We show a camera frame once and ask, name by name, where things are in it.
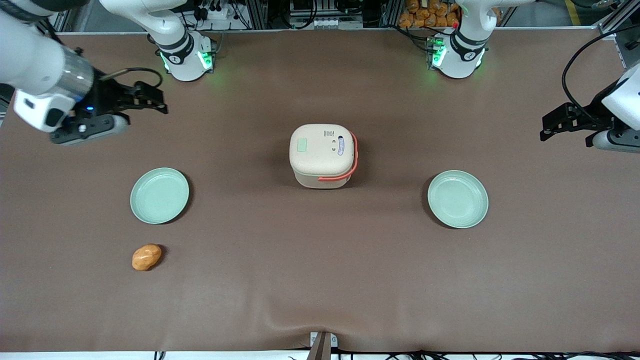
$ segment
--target bread roll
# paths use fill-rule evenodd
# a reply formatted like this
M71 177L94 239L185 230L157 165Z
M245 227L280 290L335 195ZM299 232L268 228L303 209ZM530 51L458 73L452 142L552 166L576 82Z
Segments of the bread roll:
M435 26L435 24L436 24L436 15L435 14L429 15L429 17L424 21L424 25L425 26Z
M406 0L406 9L410 13L415 13L420 8L420 3L418 0Z
M440 27L446 27L447 26L447 18L445 18L444 16L438 16L436 17L436 27L440 28Z
M398 21L398 26L401 28L410 28L413 25L413 14L403 13L400 15L400 20Z
M456 13L447 14L447 26L453 26L453 24L459 22Z
M158 245L146 244L133 253L131 266L137 271L147 271L160 260L161 256L162 249Z
M425 8L420 8L417 12L415 12L415 19L425 20L429 17L429 15L430 15L429 10Z

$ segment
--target bread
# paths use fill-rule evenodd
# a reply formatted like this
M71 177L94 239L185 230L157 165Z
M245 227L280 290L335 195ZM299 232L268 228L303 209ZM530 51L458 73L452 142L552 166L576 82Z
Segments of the bread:
M444 28L447 26L447 18L445 18L444 16L438 16L436 17L436 27L437 28Z
M162 249L158 245L146 244L133 253L131 266L137 271L147 271L160 260L161 256Z
M413 14L403 13L398 20L398 26L401 28L410 28L413 25Z
M420 2L418 0L406 0L406 9L410 13L415 13L420 8Z
M436 11L438 11L438 9L440 8L440 1L439 0L430 0L429 1L429 13L436 13Z
M447 14L447 26L453 26L453 24L459 22L456 13Z
M425 8L420 8L418 11L415 12L415 19L416 20L425 20L429 17L430 13L428 9Z
M448 9L449 9L449 7L447 6L447 4L440 3L440 7L438 7L438 9L435 12L436 16L447 15L447 10Z
M500 11L500 9L498 9L498 8L493 8L492 10L493 10L493 12L495 13L495 16L498 18L498 19L496 20L496 23L497 23L497 24L500 24L500 21L502 21L502 12L501 12L501 11Z
M429 17L424 21L424 25L425 26L435 26L436 24L436 15L435 14L431 14L429 15Z

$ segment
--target black band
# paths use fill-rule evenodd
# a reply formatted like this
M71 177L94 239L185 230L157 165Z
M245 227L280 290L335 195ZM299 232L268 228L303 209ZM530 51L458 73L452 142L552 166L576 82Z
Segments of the black band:
M462 59L462 61L474 61L474 59L476 59L484 50L484 47L478 47L477 49L464 47L456 40L456 37L451 37L451 48L460 55L460 59Z
M462 33L460 33L460 27L458 27L453 34L451 34L451 36L457 36L460 38L460 40L466 42L469 45L474 45L474 46L480 46L480 45L485 45L487 40L489 40L489 38L486 38L484 40L471 40L468 37L466 37L465 35L462 35Z
M182 38L180 40L178 40L177 42L174 42L173 44L162 45L162 44L158 44L157 42L156 42L156 44L162 50L171 51L173 49L177 49L178 47L182 46L185 42L187 42L187 40L189 40L189 37L191 37L191 35L185 30Z
M26 22L36 22L44 19L44 16L35 15L17 6L9 0L0 0L0 10L15 17L16 19Z
M175 65L184 63L184 59L193 51L193 37L191 36L191 34L189 34L188 38L189 42L187 43L187 46L185 46L182 50L176 51L175 53L163 51L162 55L164 56L164 58Z

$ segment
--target plate rim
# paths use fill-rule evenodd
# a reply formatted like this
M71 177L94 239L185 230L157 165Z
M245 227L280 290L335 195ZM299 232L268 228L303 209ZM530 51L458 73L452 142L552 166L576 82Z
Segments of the plate rim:
M178 213L174 216L172 216L171 218L161 221L161 222L151 222L151 221L147 221L143 218L141 218L139 216L139 214L137 214L137 212L134 210L134 205L133 205L133 200L134 200L134 191L136 190L136 187L138 187L138 185L141 183L142 179L153 173L153 172L160 172L160 171L167 171L170 172L174 175L178 175L179 178L181 178L184 181L184 184L186 185L187 188L187 196L184 200L184 204L180 206L180 211L178 211ZM191 194L191 189L189 188L189 181L187 180L187 177L184 176L184 174L182 172L180 172L179 170L176 170L174 168L170 168L170 167L159 167L159 168L154 168L152 170L149 170L147 172L145 172L142 176L140 176L138 178L138 180L136 181L135 184L133 184L133 187L131 188L131 193L129 194L129 207L131 208L131 212L133 213L133 215L140 221L146 223L146 224L152 224L152 225L159 225L159 224L164 224L166 222L169 222L171 220L173 220L175 217L177 217L178 215L180 215L180 213L182 213L182 210L184 210L184 208L187 206L187 203L189 202L189 195Z
M479 217L477 222L473 222L471 225L467 225L467 226L452 225L451 223L441 219L440 216L438 216L438 213L433 209L433 205L431 203L431 194L433 193L434 183L439 177L445 177L447 174L450 174L450 173L465 174L466 176L469 176L472 179L475 179L478 182L478 184L480 184L479 189L481 190L481 193L482 193L481 195L486 199L486 206L484 207L482 216ZM446 170L436 175L429 183L429 188L427 189L427 202L429 203L429 208L431 209L431 212L434 214L434 216L438 218L438 220L440 220L443 224L447 226L451 226L455 229L468 229L469 227L474 227L477 224L480 224L482 220L484 220L484 218L486 217L487 212L489 212L489 194L486 192L486 188L484 187L484 184L482 183L482 181L480 181L480 179L463 170Z

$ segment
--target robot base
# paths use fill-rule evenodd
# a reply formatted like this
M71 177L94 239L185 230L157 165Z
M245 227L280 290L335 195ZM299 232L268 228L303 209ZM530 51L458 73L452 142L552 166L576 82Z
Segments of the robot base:
M474 70L480 66L484 55L484 50L482 50L478 56L475 53L470 53L474 57L473 60L462 60L460 55L453 51L451 36L444 34L435 36L433 49L436 50L434 53L427 54L430 67L438 69L442 74L454 79L463 79L473 74Z
M194 81L207 72L213 72L216 61L216 42L197 31L189 31L189 34L193 37L193 50L181 64L174 64L161 55L167 73L180 81Z

